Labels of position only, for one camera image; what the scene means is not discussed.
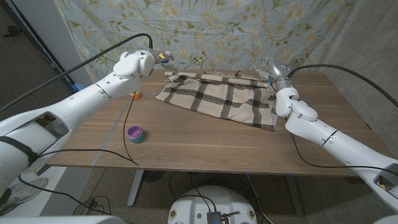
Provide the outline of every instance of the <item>plaid cloth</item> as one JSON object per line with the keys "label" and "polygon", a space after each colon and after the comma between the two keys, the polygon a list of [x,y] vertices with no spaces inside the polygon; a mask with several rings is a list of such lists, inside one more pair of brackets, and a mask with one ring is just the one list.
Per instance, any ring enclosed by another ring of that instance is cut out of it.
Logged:
{"label": "plaid cloth", "polygon": [[249,126],[274,130],[277,115],[272,95],[258,78],[222,73],[166,72],[170,83],[158,100],[230,119]]}

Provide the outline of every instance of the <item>orange object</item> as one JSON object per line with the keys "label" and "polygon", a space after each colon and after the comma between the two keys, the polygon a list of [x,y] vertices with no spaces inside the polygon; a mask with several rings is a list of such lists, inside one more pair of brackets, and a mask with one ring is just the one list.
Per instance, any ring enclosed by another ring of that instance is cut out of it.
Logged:
{"label": "orange object", "polygon": [[138,100],[139,98],[141,98],[141,94],[139,93],[139,90],[136,91],[135,93],[130,93],[130,96],[135,99]]}

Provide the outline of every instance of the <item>table leg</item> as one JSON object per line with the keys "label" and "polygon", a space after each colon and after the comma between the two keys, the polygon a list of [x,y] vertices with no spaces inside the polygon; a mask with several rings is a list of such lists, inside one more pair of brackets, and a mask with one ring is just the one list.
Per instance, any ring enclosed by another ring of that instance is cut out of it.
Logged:
{"label": "table leg", "polygon": [[299,188],[297,186],[297,181],[294,176],[285,176],[287,186],[289,187],[290,196],[292,197],[294,210],[297,215],[304,215],[304,208],[301,201],[301,196]]}
{"label": "table leg", "polygon": [[144,174],[144,170],[136,170],[136,174],[134,174],[134,179],[132,180],[130,195],[127,200],[127,206],[129,206],[129,207],[133,206],[136,203],[143,174]]}

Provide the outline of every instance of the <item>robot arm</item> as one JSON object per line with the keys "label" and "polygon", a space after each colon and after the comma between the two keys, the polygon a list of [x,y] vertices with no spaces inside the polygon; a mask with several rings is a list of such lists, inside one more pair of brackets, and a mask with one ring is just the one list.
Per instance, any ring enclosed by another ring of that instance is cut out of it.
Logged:
{"label": "robot arm", "polygon": [[292,134],[308,139],[337,158],[355,172],[375,193],[398,212],[398,176],[378,169],[349,166],[379,167],[398,172],[398,160],[380,154],[348,135],[318,119],[318,113],[303,101],[287,75],[290,68],[275,60],[268,61],[270,73],[259,71],[260,77],[272,80],[276,90],[276,113],[287,117],[286,129]]}
{"label": "robot arm", "polygon": [[141,88],[141,76],[150,75],[154,56],[140,50],[124,52],[113,72],[68,98],[0,122],[0,196],[22,172],[44,165],[60,150],[73,132],[112,100]]}

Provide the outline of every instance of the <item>floral backdrop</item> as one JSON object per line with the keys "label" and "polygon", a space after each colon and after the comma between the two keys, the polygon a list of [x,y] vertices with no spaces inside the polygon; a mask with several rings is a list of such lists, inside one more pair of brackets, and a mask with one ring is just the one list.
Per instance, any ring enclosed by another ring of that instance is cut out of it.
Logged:
{"label": "floral backdrop", "polygon": [[[82,60],[141,32],[171,51],[179,70],[252,70],[260,57],[317,63],[354,0],[54,0]],[[86,66],[95,82],[134,39]]]}

